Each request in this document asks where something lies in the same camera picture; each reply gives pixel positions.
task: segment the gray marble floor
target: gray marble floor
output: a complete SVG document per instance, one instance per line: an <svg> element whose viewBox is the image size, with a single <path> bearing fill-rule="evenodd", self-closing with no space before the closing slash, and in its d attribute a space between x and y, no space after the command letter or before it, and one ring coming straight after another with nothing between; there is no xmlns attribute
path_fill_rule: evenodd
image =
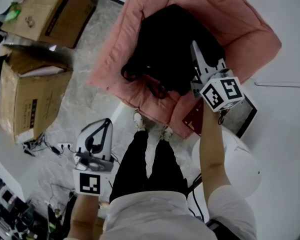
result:
<svg viewBox="0 0 300 240"><path fill-rule="evenodd" d="M96 11L85 27L76 48L55 47L56 53L63 54L72 60L73 76L64 95L57 119L46 131L46 139L52 146L64 142L73 143L74 150L77 136L82 128L94 121L112 118L112 152L121 161L136 132L132 121L134 110L121 103L115 96L105 93L102 89L87 85L87 81L94 69L98 53L112 25L115 23L122 5L111 0L93 1L96 3ZM35 45L54 49L53 45L34 43L14 35L8 35L4 43ZM163 126L149 120L146 121L146 125L149 129L146 169L147 174L150 175L156 144ZM180 165L184 177L188 179L189 186L199 174L191 159L191 150L198 138L193 136L187 141L182 141L177 136L173 136L170 142L175 151L176 161ZM65 151L59 158L49 149L45 149L36 152L36 156L42 161L42 168L37 187L31 195L32 203L43 215L47 214L48 203L63 210L68 201L68 189L74 187L72 169L75 164L73 154ZM112 183L118 167L119 164L116 163L110 180ZM111 186L109 184L104 196L100 199L108 201L110 193ZM100 215L103 217L106 212L106 210L101 211Z"/></svg>

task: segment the black pants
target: black pants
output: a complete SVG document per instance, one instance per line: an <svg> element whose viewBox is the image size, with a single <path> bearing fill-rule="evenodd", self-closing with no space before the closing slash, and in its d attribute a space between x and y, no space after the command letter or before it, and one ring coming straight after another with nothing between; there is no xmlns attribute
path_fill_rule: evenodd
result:
<svg viewBox="0 0 300 240"><path fill-rule="evenodd" d="M161 140L155 150L152 174L147 178L148 132L138 131L124 154L115 176L110 203L119 197L143 191L175 191L188 197L188 183L176 162L169 142Z"/></svg>

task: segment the pink dog bed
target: pink dog bed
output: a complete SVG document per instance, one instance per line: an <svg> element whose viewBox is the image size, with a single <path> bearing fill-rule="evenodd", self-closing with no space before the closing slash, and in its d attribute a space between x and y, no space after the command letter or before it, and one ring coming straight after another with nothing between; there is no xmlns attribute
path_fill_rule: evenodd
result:
<svg viewBox="0 0 300 240"><path fill-rule="evenodd" d="M223 46L226 65L241 82L270 62L281 48L281 42L246 0L126 0L111 30L90 83L120 98L125 104L160 124L170 126L183 139L192 134L183 118L198 102L189 91L180 96L175 91L165 99L153 96L143 77L133 82L121 76L121 69L132 56L144 18L177 4L191 12Z"/></svg>

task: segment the white t-shirt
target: white t-shirt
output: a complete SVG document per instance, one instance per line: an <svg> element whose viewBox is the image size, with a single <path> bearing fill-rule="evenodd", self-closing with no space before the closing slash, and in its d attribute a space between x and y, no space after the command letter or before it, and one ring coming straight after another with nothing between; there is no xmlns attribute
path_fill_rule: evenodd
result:
<svg viewBox="0 0 300 240"><path fill-rule="evenodd" d="M207 207L211 219L241 240L257 239L253 211L231 185L216 189ZM186 197L172 191L147 191L115 199L103 232L100 240L217 240L213 231L190 213Z"/></svg>

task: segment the wire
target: wire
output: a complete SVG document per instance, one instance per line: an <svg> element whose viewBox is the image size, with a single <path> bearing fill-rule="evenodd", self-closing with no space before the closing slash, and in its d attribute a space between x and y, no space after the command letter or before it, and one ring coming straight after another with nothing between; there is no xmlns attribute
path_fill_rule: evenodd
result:
<svg viewBox="0 0 300 240"><path fill-rule="evenodd" d="M66 158L66 163L65 163L64 167L66 167L69 164L69 158L66 155L64 155L64 157Z"/></svg>
<svg viewBox="0 0 300 240"><path fill-rule="evenodd" d="M68 187L65 187L65 186L62 186L62 185L59 185L59 184L51 183L50 185L56 186L56 187L59 187L59 188L65 189L65 190L70 190L70 191L72 191L72 188L68 188Z"/></svg>
<svg viewBox="0 0 300 240"><path fill-rule="evenodd" d="M193 199L194 199L194 202L196 204L196 206L198 207L198 210L200 212L200 215L201 215L201 218L203 221L205 221L205 217L204 217L204 214L202 213L201 209L200 209L200 206L197 202L197 199L196 199L196 195L195 195L195 182L201 177L201 173L198 175L198 177L195 178L195 180L193 181L193 184L192 184L192 194L193 194Z"/></svg>
<svg viewBox="0 0 300 240"><path fill-rule="evenodd" d="M57 154L56 152L54 152L53 150L51 150L53 153L55 153L58 157L60 157L61 158L61 155L65 152L65 150L64 149L62 149L62 152L61 153L59 153L59 154Z"/></svg>
<svg viewBox="0 0 300 240"><path fill-rule="evenodd" d="M262 87L287 87L300 88L300 82L258 82L254 81L254 85Z"/></svg>
<svg viewBox="0 0 300 240"><path fill-rule="evenodd" d="M72 151L71 149L70 149L70 147L68 147L68 150L71 152L71 153L78 153L78 152L74 152L74 151Z"/></svg>
<svg viewBox="0 0 300 240"><path fill-rule="evenodd" d="M70 202L70 200L71 200L74 196L75 196L75 195L69 197L68 201L66 202L65 208L64 208L63 212L61 213L61 216L62 216L62 217L64 217L64 214L65 214L65 212L66 212L66 210L67 210L68 203Z"/></svg>
<svg viewBox="0 0 300 240"><path fill-rule="evenodd" d="M223 114L220 115L219 120L218 120L218 125L222 125L224 122L224 119L225 119L225 116Z"/></svg>
<svg viewBox="0 0 300 240"><path fill-rule="evenodd" d="M111 155L112 155L114 161L116 161L119 165L121 165L121 163L119 162L119 158L112 152L111 152Z"/></svg>
<svg viewBox="0 0 300 240"><path fill-rule="evenodd" d="M194 213L194 211L191 210L190 208L188 208L188 209L189 209L189 211L193 214L193 216L196 217L196 214Z"/></svg>
<svg viewBox="0 0 300 240"><path fill-rule="evenodd" d="M45 148L42 149L38 149L38 150L31 150L32 152L38 152L38 151L42 151L42 150L46 150L48 147L46 146Z"/></svg>
<svg viewBox="0 0 300 240"><path fill-rule="evenodd" d="M49 160L49 161L48 161L47 169L49 170L50 174L52 175L52 177L49 179L49 182L50 182L50 189L51 189L51 193L52 193L52 196L51 196L50 199L49 199L49 204L50 204L52 198L55 198L55 197L56 197L56 196L55 196L55 193L54 193L54 190L53 190L53 188L52 188L52 186L58 186L58 187L60 187L60 188L64 188L64 189L67 189L67 190L70 190L70 191L71 191L72 189L70 189L70 188L68 188L68 187L65 187L65 186L62 186L62 185L59 185L59 184L52 183L52 180L55 179L56 177L55 177L55 175L52 173L52 171L50 170L49 163L54 163L54 164L56 164L57 166L63 167L63 168L64 168L65 166L64 166L64 165L60 165L59 163L57 163L57 162L55 162L55 161L53 161L53 160Z"/></svg>

